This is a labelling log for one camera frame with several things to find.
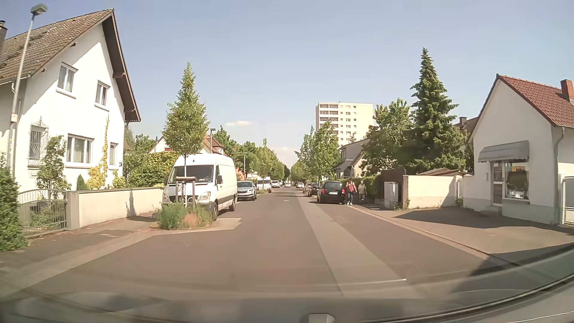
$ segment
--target van headlight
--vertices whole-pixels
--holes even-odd
[[[202,195],[200,195],[200,196],[197,198],[197,201],[198,201],[199,203],[209,202],[209,201],[210,201],[210,197],[211,197],[211,192],[210,192],[210,191],[207,191],[207,192],[204,192]]]

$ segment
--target white house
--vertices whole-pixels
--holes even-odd
[[[574,90],[498,75],[469,141],[475,176],[464,205],[546,224],[572,222],[565,192],[574,176]]]
[[[210,153],[210,146],[211,146],[211,153],[219,153],[221,155],[225,155],[223,152],[223,146],[217,141],[215,138],[210,138],[207,134],[203,138],[203,149],[200,153]],[[163,136],[156,142],[152,149],[150,149],[149,153],[160,152],[160,151],[172,151],[172,149],[165,143],[165,139]]]
[[[38,165],[51,136],[67,142],[64,175],[75,189],[78,175],[102,157],[110,123],[107,183],[122,173],[123,130],[140,122],[113,9],[32,30],[17,111],[13,86],[26,33],[0,37],[0,151],[7,152],[20,191],[36,188]]]

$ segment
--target windshield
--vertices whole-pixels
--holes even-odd
[[[327,189],[327,190],[340,190],[342,187],[343,187],[343,184],[341,184],[341,183],[335,183],[335,182],[325,183],[325,189]]]
[[[169,178],[169,183],[174,184],[176,182],[176,176],[187,177],[195,176],[196,183],[211,182],[213,178],[214,167],[213,165],[187,165],[187,174],[184,173],[183,166],[175,166],[172,170],[171,176]]]
[[[253,187],[253,182],[237,182],[237,187]]]

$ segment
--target metal gate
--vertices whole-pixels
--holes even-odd
[[[66,192],[47,189],[21,192],[18,214],[26,237],[66,230]]]
[[[564,178],[564,222],[574,224],[574,177]]]

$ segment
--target high-rise building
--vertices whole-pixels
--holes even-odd
[[[315,128],[330,121],[339,144],[350,143],[351,138],[361,140],[373,121],[373,104],[350,102],[319,102],[315,107]]]

